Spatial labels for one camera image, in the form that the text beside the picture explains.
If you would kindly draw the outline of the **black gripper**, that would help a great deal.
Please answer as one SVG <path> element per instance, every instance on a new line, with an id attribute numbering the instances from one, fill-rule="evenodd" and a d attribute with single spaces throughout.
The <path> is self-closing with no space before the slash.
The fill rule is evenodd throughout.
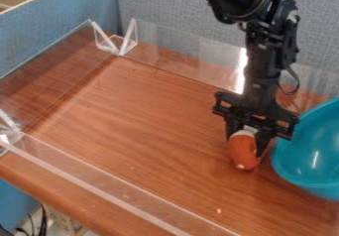
<path id="1" fill-rule="evenodd" d="M 216 104 L 212 112 L 221 116 L 227 124 L 227 138 L 251 126 L 259 131 L 255 133 L 256 152 L 262 157 L 267 145 L 274 137 L 290 140 L 294 127 L 299 122 L 298 116 L 283 109 L 275 101 L 262 110 L 244 107 L 244 97 L 229 91 L 215 93 Z"/>

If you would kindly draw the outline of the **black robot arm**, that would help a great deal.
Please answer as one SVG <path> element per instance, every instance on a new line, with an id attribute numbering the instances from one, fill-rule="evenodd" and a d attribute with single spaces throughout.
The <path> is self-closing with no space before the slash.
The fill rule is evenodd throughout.
<path id="1" fill-rule="evenodd" d="M 298 116 L 275 100 L 282 90 L 280 73 L 291 70 L 299 53 L 296 3 L 295 0 L 207 1 L 219 22 L 236 24 L 245 32 L 248 56 L 244 91 L 216 92 L 213 113 L 224 117 L 229 137 L 247 126 L 256 129 L 255 155 L 260 157 L 272 138 L 292 137 L 298 123 Z"/>

